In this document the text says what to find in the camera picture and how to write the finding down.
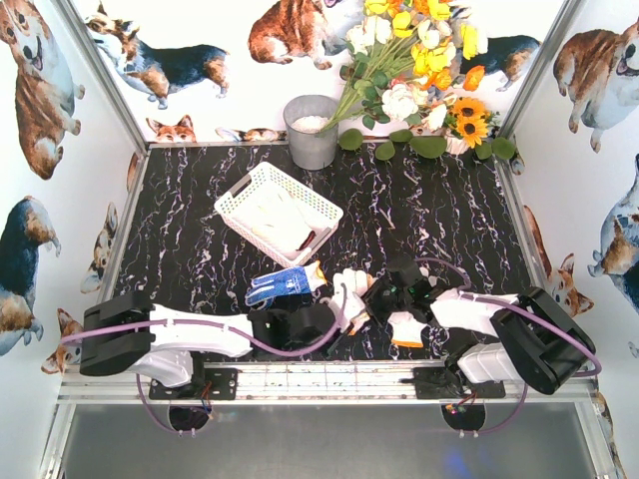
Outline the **yellow dotted white glove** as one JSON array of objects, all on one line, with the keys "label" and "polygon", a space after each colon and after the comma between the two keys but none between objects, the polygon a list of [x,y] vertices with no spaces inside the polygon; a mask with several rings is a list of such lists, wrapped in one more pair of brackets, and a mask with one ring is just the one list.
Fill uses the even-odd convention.
[{"label": "yellow dotted white glove", "polygon": [[340,332],[355,335],[370,320],[365,311],[363,296],[375,283],[376,278],[363,270],[346,268],[332,278],[333,296],[328,306],[337,319]]}]

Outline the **blue dotted white glove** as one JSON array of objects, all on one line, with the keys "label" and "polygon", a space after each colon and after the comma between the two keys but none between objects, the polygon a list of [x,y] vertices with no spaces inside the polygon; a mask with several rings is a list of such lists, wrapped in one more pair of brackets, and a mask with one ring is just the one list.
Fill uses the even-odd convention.
[{"label": "blue dotted white glove", "polygon": [[326,284],[320,262],[294,266],[254,278],[245,294],[249,307],[266,308],[277,298],[310,294]]}]

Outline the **white glove orange cuff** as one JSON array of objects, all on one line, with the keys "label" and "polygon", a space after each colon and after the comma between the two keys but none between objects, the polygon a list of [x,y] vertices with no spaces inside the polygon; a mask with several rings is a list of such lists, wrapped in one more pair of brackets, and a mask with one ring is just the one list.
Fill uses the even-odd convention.
[{"label": "white glove orange cuff", "polygon": [[391,342],[396,346],[422,348],[425,323],[419,322],[409,311],[394,312],[388,318],[392,327]]}]

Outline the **cream knit glove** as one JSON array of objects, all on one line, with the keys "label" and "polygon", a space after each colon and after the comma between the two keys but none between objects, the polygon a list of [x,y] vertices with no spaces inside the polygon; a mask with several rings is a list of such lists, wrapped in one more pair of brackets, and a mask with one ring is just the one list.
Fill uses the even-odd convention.
[{"label": "cream knit glove", "polygon": [[301,251],[316,238],[298,204],[287,192],[270,191],[251,216],[251,231],[273,249]]}]

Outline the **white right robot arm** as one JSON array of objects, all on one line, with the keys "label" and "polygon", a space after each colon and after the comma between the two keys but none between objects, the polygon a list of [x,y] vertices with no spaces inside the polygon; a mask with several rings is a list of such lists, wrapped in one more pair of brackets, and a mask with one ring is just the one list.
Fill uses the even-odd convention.
[{"label": "white right robot arm", "polygon": [[467,276],[462,280],[460,286],[432,282],[417,260],[402,255],[388,263],[362,301],[372,319],[391,327],[397,346],[422,347],[431,322],[493,337],[450,357],[472,384],[521,381],[552,395],[573,377],[601,372],[593,341],[544,289],[480,294],[471,291]]}]

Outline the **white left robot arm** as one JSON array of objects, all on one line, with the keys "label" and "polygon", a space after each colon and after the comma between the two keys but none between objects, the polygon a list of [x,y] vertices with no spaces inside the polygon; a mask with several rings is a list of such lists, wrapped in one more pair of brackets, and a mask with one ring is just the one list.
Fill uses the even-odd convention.
[{"label": "white left robot arm", "polygon": [[191,382],[196,352],[298,358],[332,345],[363,310],[348,288],[294,312],[271,308],[234,315],[175,310],[133,291],[86,310],[83,331],[67,340],[81,345],[80,371],[86,376],[130,371],[175,388]]}]

